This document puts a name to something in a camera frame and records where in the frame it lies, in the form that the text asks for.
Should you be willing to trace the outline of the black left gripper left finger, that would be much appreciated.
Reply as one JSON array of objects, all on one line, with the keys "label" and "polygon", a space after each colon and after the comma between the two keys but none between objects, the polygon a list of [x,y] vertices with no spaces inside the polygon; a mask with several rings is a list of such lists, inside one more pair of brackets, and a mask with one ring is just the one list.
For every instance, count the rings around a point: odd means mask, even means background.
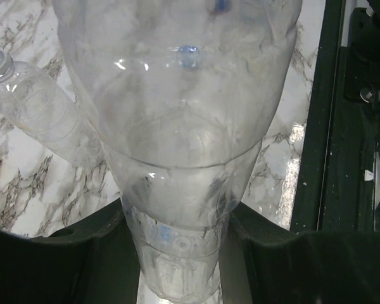
[{"label": "black left gripper left finger", "polygon": [[119,199],[48,237],[0,230],[0,303],[136,303],[139,274]]}]

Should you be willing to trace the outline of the small clear plastic bottle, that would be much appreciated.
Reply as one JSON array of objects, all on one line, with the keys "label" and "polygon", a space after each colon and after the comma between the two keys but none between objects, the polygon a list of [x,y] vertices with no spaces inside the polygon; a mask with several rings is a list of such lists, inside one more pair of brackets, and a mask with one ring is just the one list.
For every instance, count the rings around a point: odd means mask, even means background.
[{"label": "small clear plastic bottle", "polygon": [[56,81],[2,50],[0,113],[75,167],[94,168],[104,160],[99,139]]}]

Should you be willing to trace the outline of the large clear plastic bottle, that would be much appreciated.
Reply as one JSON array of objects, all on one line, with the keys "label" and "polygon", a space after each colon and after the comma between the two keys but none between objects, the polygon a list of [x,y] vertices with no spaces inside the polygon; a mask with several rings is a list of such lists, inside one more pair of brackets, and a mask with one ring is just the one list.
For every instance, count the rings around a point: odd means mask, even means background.
[{"label": "large clear plastic bottle", "polygon": [[203,303],[277,110],[301,1],[54,1],[148,288]]}]

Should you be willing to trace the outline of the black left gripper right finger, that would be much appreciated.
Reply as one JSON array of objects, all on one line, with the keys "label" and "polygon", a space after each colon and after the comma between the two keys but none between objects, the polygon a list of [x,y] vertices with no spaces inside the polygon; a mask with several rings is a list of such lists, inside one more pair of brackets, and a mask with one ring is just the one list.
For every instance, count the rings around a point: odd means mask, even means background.
[{"label": "black left gripper right finger", "polygon": [[219,256],[224,303],[380,303],[380,233],[287,231],[240,204]]}]

